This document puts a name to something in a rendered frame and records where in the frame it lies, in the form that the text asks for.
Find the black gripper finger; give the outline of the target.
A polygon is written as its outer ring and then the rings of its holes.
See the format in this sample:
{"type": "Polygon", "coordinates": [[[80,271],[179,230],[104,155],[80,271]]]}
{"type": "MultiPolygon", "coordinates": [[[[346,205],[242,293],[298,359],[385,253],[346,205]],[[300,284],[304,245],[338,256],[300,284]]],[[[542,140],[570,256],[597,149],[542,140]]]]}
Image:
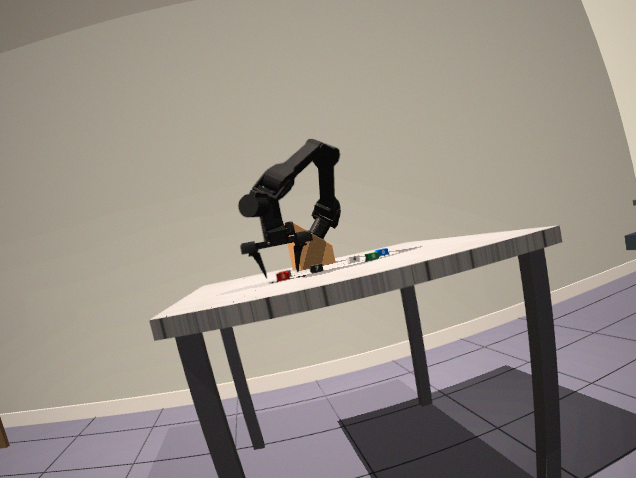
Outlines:
{"type": "Polygon", "coordinates": [[[295,266],[296,266],[296,271],[297,272],[299,272],[300,256],[301,256],[301,252],[302,252],[303,246],[305,246],[305,245],[307,245],[307,243],[293,246],[294,247],[295,266]]]}
{"type": "Polygon", "coordinates": [[[255,261],[258,263],[259,267],[261,268],[261,270],[262,270],[262,272],[263,272],[263,274],[264,274],[265,278],[266,278],[266,279],[268,279],[268,277],[267,277],[267,272],[266,272],[266,269],[265,269],[265,266],[264,266],[264,263],[263,263],[263,260],[262,260],[261,254],[260,254],[260,253],[255,253],[255,254],[250,254],[250,255],[248,255],[248,256],[249,256],[249,257],[251,257],[251,256],[252,256],[252,257],[255,259],[255,261]]]}

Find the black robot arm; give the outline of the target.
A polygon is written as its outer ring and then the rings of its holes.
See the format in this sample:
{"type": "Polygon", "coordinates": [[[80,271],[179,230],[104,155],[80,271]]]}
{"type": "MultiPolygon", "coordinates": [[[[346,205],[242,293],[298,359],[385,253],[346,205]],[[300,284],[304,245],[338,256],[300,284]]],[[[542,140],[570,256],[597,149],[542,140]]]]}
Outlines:
{"type": "MultiPolygon", "coordinates": [[[[278,200],[294,186],[295,177],[313,161],[318,168],[320,198],[314,205],[312,217],[315,221],[309,231],[324,240],[329,228],[337,227],[341,215],[334,183],[334,166],[340,156],[337,147],[308,139],[285,163],[276,164],[261,175],[249,194],[239,201],[241,215],[262,218],[281,214],[278,200]]],[[[287,242],[288,236],[295,235],[292,221],[285,222],[285,225],[282,221],[278,226],[270,228],[264,226],[264,236],[268,238],[266,243],[269,242],[270,245],[287,242]]]]}

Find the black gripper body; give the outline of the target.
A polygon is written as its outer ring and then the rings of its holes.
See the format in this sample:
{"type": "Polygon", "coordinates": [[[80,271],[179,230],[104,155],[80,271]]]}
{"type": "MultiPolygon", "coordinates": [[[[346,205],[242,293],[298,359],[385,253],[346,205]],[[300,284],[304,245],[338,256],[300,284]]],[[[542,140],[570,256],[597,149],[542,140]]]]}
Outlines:
{"type": "Polygon", "coordinates": [[[295,233],[294,236],[289,236],[289,241],[287,242],[279,242],[274,245],[269,245],[270,243],[266,243],[266,241],[268,241],[268,238],[264,236],[264,230],[265,230],[264,225],[266,225],[267,228],[278,226],[279,222],[282,222],[282,216],[281,214],[269,215],[269,216],[260,218],[260,220],[261,220],[261,225],[263,230],[264,242],[255,243],[255,241],[252,241],[247,243],[241,243],[240,245],[241,255],[255,254],[255,253],[258,253],[259,249],[263,249],[263,248],[268,248],[268,247],[273,247],[273,246],[278,246],[278,245],[283,245],[283,244],[288,244],[293,242],[295,243],[295,245],[299,245],[299,244],[304,244],[305,242],[313,240],[312,233],[309,230],[307,230],[307,231],[297,232],[295,233]]]}

